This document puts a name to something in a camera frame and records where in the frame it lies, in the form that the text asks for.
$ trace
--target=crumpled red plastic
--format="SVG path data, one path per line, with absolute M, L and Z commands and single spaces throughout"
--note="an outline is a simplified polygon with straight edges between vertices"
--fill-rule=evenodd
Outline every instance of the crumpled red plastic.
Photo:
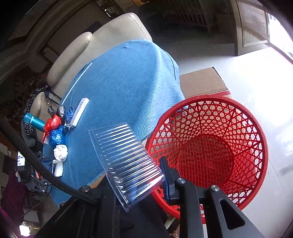
M 44 126 L 44 132 L 46 135 L 49 135 L 49 132 L 51 130 L 57 129 L 61 125 L 61 118 L 57 116 L 56 114 L 53 115 L 53 118 L 50 118 L 47 120 L 45 126 Z

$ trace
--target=clear plastic container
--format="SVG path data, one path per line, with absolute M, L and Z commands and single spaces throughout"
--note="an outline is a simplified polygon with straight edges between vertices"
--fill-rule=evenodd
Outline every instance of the clear plastic container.
M 126 211 L 162 184 L 164 174 L 128 124 L 89 133 L 107 179 Z

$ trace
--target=basket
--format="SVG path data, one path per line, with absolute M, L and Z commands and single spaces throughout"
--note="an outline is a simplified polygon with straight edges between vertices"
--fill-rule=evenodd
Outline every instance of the basket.
M 157 163 L 166 156 L 169 166 L 195 185 L 218 185 L 240 209 L 257 194 L 268 166 L 259 123 L 225 97 L 196 96 L 176 104 L 161 116 L 146 149 Z M 180 218 L 180 206 L 169 206 L 160 187 L 152 194 L 166 212 Z

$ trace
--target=blue tablecloth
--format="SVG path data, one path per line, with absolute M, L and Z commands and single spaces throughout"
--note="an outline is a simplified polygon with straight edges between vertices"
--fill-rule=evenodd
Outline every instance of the blue tablecloth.
M 140 140 L 154 130 L 170 107 L 184 100 L 178 65 L 172 57 L 147 40 L 125 42 L 89 62 L 74 78 L 62 104 L 76 109 L 81 98 L 89 98 L 77 126 L 66 134 L 68 158 L 60 179 L 78 189 L 103 174 L 88 130 L 126 122 Z M 44 155 L 53 158 L 52 148 Z M 70 195 L 53 188 L 56 204 Z

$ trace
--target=teal thermos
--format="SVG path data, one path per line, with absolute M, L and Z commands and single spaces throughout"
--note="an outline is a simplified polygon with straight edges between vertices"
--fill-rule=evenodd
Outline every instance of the teal thermos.
M 27 113 L 24 116 L 23 122 L 32 125 L 32 127 L 36 128 L 37 130 L 44 131 L 45 122 L 30 113 Z

